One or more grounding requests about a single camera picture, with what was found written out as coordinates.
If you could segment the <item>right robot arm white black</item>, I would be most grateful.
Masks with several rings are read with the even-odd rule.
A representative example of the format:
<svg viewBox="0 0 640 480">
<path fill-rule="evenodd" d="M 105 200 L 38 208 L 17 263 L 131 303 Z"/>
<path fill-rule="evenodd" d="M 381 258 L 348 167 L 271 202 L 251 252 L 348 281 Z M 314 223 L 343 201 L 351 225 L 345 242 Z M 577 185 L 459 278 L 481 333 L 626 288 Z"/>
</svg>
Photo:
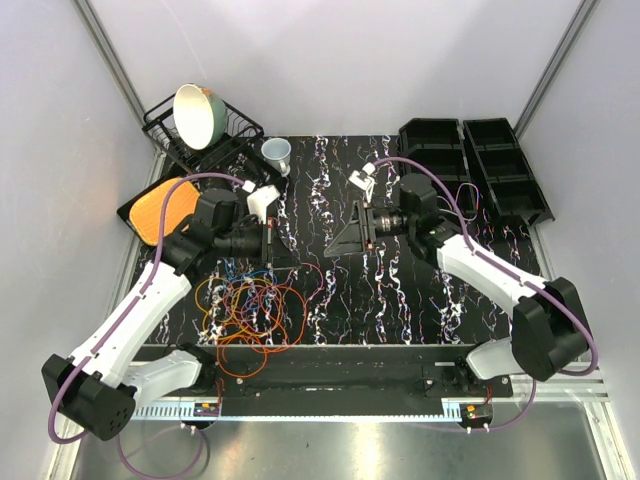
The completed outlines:
<svg viewBox="0 0 640 480">
<path fill-rule="evenodd" d="M 463 395 L 476 396 L 503 375 L 524 373 L 544 382 L 594 353 L 575 285 L 563 277 L 548 281 L 528 274 L 472 241 L 440 214 L 437 193 L 424 176 L 404 176 L 399 203 L 391 208 L 354 201 L 350 219 L 324 254 L 364 254 L 387 236 L 404 237 L 416 258 L 474 287 L 511 320 L 509 337 L 476 346 L 454 371 Z"/>
</svg>

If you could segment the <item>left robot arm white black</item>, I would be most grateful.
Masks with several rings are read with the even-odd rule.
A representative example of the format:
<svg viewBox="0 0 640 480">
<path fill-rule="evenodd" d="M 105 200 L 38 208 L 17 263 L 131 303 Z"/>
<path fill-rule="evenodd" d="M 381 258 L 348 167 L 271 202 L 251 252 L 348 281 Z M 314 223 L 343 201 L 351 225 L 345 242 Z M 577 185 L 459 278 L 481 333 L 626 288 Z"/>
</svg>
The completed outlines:
<svg viewBox="0 0 640 480">
<path fill-rule="evenodd" d="M 208 394 L 216 382 L 216 361 L 192 343 L 142 367 L 131 362 L 164 315 L 217 260 L 291 266 L 267 214 L 279 195 L 272 185 L 244 200 L 225 189 L 201 194 L 194 212 L 158 244 L 159 257 L 146 264 L 137 284 L 94 334 L 68 357 L 53 354 L 45 361 L 41 372 L 50 415 L 62 414 L 107 441 L 123 430 L 136 409 L 168 393 L 188 389 L 196 396 Z"/>
</svg>

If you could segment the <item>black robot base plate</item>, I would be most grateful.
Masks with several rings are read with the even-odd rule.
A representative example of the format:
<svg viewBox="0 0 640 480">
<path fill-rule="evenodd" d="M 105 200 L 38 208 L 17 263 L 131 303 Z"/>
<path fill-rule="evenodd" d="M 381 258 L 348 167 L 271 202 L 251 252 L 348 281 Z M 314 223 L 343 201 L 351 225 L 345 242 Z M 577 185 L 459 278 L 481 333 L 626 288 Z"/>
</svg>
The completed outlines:
<svg viewBox="0 0 640 480">
<path fill-rule="evenodd" d="M 225 417 L 287 421 L 365 416 L 427 416 L 444 399 L 509 398 L 506 376 L 474 380 L 462 367 L 467 346 L 293 346 L 263 354 L 229 346 L 214 380 L 177 394 L 222 395 Z"/>
</svg>

